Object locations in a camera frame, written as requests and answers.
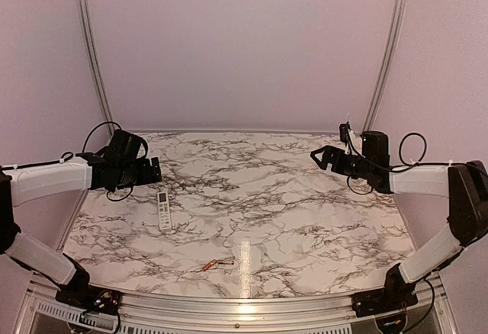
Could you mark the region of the white remote control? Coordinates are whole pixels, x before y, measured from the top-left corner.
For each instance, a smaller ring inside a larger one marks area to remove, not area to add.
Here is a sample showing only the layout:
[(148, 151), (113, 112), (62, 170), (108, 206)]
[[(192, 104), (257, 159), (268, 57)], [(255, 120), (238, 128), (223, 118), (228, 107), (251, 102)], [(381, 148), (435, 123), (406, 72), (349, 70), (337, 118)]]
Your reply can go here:
[(172, 218), (169, 209), (169, 197), (166, 191), (157, 194), (159, 228), (161, 231), (172, 229)]

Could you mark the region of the orange AAA battery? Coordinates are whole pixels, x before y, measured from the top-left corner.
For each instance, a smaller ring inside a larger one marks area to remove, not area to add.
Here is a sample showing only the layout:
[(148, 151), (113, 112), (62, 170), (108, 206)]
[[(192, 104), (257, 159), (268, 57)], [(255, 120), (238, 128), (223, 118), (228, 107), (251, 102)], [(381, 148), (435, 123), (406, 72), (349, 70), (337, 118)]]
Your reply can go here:
[(211, 269), (212, 267), (214, 267), (215, 265), (218, 264), (218, 261), (217, 260), (212, 260), (210, 262), (208, 262), (203, 268), (202, 268), (202, 271), (208, 271), (209, 269)]

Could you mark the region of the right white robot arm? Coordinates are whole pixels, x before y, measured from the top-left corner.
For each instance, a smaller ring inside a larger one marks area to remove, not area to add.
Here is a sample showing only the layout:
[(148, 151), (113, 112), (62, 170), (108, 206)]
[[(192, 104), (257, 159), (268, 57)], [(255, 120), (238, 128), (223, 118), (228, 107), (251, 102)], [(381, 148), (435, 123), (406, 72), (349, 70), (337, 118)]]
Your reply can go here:
[(480, 160), (390, 163), (389, 138), (379, 131), (352, 141), (348, 124), (340, 127), (343, 147), (325, 145), (311, 152), (316, 165), (348, 180), (363, 180), (372, 191), (388, 194), (413, 234), (416, 251), (391, 268), (377, 302), (392, 310), (416, 283), (441, 270), (468, 246), (487, 235), (487, 169)]

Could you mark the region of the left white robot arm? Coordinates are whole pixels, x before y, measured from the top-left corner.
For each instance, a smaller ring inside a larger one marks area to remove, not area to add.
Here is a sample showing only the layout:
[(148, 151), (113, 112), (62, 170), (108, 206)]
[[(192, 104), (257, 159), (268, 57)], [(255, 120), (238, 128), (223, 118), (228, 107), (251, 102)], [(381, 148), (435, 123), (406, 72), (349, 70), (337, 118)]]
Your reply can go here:
[(96, 153), (67, 153), (57, 160), (1, 169), (1, 253), (66, 289), (80, 307), (96, 301), (88, 272), (70, 257), (22, 232), (13, 210), (26, 202), (69, 191), (120, 189), (162, 180), (158, 158), (148, 158), (147, 142), (122, 129)]

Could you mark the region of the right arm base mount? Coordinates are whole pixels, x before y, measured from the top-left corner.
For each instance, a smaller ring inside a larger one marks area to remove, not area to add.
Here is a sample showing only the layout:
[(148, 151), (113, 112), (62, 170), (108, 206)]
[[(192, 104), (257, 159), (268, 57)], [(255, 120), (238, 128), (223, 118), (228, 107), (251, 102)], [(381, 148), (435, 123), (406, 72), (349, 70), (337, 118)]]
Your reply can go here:
[(365, 317), (404, 310), (418, 303), (415, 291), (406, 290), (400, 293), (387, 293), (384, 288), (361, 291), (352, 295), (352, 309), (356, 317)]

